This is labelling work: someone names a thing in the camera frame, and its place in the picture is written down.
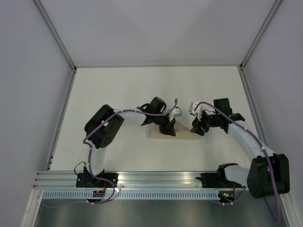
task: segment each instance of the metal frame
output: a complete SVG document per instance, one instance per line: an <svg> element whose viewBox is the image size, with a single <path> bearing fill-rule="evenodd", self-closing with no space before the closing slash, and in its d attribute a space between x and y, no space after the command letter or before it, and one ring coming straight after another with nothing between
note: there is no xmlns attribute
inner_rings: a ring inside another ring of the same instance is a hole
<svg viewBox="0 0 303 227"><path fill-rule="evenodd" d="M51 32L54 40L56 41L60 51L62 52L64 58L68 62L69 66L73 70L73 75L70 80L70 85L67 90L67 94L65 96L64 105L62 107L62 111L59 117L59 121L57 124L57 130L54 134L52 140L52 146L50 148L50 156L49 160L46 164L45 169L49 169L51 164L51 160L53 157L53 153L58 141L58 136L60 133L61 125L64 119L65 111L67 108L67 104L69 101L69 97L71 94L72 85L75 79L77 67L73 63L68 51L66 50L60 36L58 35L51 19L49 18L45 8L43 7L40 0L33 0L37 10L41 14L46 26ZM271 7L267 17L265 18L261 28L259 29L256 37L254 38L249 50L247 51L242 63L237 66L240 74L240 78L242 80L243 88L247 97L247 101L249 103L249 107L251 110L251 114L255 123L255 127L257 129L258 136L260 139L267 144L266 135L263 130L262 122L260 116L258 114L257 106L253 99L253 94L251 92L249 81L245 73L245 66L249 61L252 53L257 47L260 39L262 38L264 32L268 28L269 23L271 22L274 15L277 13L277 10L281 6L283 0L275 0L273 6ZM150 67L150 66L175 66L175 65L135 65L135 66L106 66L106 67ZM214 65L195 65L195 66L226 66L220 64ZM83 68L94 68L96 66L85 66ZM195 177L199 176L200 172L117 172L119 173L119 183L118 188L122 190L184 190L184 191L201 191L208 190L203 189L201 182L195 180ZM27 210L25 216L23 218L22 226L34 226L35 220L38 214L38 209L40 206L41 198L44 193L44 189L51 190L80 190L75 188L76 184L76 175L72 171L41 171L37 173L36 180L33 185L33 191L27 206ZM285 218L288 220L289 226L296 227L299 226L297 217L294 212L294 208L291 202L291 198L288 194L282 195L282 204L285 210Z"/></svg>

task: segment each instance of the gray floor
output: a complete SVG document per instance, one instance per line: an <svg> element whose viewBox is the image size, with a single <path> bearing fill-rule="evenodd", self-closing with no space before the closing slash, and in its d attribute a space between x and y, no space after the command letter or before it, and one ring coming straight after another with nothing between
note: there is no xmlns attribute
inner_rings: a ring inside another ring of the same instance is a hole
<svg viewBox="0 0 303 227"><path fill-rule="evenodd" d="M70 200L45 200L47 205ZM286 227L272 219L263 199L246 192L233 206L210 201L115 200L107 204L75 204L40 208L37 227Z"/></svg>

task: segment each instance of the table surface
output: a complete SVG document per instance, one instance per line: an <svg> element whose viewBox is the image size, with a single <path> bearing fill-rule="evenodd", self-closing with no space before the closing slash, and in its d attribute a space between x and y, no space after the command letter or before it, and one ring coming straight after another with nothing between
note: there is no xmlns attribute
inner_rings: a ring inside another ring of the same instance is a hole
<svg viewBox="0 0 303 227"><path fill-rule="evenodd" d="M241 113L256 132L236 66L78 69L51 170L73 170L79 162L87 162L89 148L82 144L84 126L102 105L130 109L155 96L168 107L178 98L183 116L177 121L189 128L194 118L188 113L191 102L213 103L227 97L233 112ZM230 162L250 166L239 145L222 129L211 128L200 140L157 140L149 138L152 127L155 125L122 127L107 147L105 169L207 171Z"/></svg>

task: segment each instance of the gray wall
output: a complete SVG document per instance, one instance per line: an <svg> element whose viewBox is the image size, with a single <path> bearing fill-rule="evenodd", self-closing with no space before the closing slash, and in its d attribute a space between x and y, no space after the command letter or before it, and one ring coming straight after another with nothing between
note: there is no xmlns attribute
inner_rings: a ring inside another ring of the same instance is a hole
<svg viewBox="0 0 303 227"><path fill-rule="evenodd" d="M269 145L290 162L303 225L303 1L284 1L246 67Z"/></svg>
<svg viewBox="0 0 303 227"><path fill-rule="evenodd" d="M239 64L274 0L42 2L79 67Z"/></svg>
<svg viewBox="0 0 303 227"><path fill-rule="evenodd" d="M18 227L71 69L31 0L0 6L0 225Z"/></svg>

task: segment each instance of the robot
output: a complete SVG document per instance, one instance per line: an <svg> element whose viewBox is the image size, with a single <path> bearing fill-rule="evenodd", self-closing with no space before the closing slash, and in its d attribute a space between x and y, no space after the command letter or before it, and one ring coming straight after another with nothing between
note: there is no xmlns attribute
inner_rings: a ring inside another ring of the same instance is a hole
<svg viewBox="0 0 303 227"><path fill-rule="evenodd" d="M201 104L211 106L215 111L208 114L201 112ZM195 116L192 122L192 133L205 136L210 128L219 127L231 136L242 148L251 165L249 169L236 163L222 164L217 169L217 179L221 182L236 182L247 187L254 198L264 198L274 194L288 193L289 162L284 154L276 154L263 144L248 128L240 113L233 113L229 99L216 99L214 105L206 102L191 103L189 113ZM104 177L103 159L106 147L114 140L122 126L144 126L154 123L161 133L176 136L174 130L175 118L182 116L177 101L172 109L166 110L165 102L155 97L149 104L137 107L135 110L118 110L109 105L102 106L85 125L86 138L89 140L91 153L89 165L84 168L85 181L94 184L97 180L92 176Z"/></svg>

